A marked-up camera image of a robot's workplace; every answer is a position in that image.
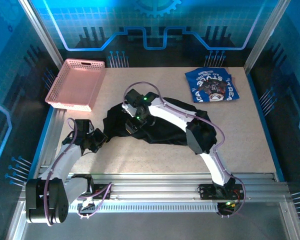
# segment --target gear logo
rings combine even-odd
[[[176,5],[181,4],[180,0],[134,0],[135,10],[139,10],[140,14],[147,17],[157,16],[163,17],[164,14],[170,14],[171,10],[176,10]]]
[[[20,12],[18,0],[0,0],[0,15],[8,24],[15,22]]]

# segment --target speckled tabletop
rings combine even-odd
[[[92,112],[67,110],[65,119],[90,119],[104,129],[107,111],[122,101],[127,86],[138,81],[155,84],[163,97],[178,99],[205,110],[211,121],[225,134],[219,153],[228,170],[234,173],[274,173],[275,166],[242,67],[229,67],[240,99],[234,101],[193,103],[185,73],[195,67],[108,68]],[[135,89],[146,94],[148,85]],[[71,131],[65,121],[61,141]],[[188,146],[148,144],[133,137],[114,137],[96,153],[87,154],[73,166],[74,173],[208,173],[202,158]]]

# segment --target gray floor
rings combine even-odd
[[[244,217],[221,219],[216,213],[99,213],[80,220],[71,213],[64,223],[52,227],[29,224],[23,240],[288,239],[276,205],[246,204],[241,214]]]

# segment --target blue snack bag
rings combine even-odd
[[[194,103],[239,99],[232,76],[224,68],[200,67],[185,73]]]

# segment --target pink tray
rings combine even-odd
[[[66,59],[45,101],[57,109],[91,112],[105,74],[103,61]]]

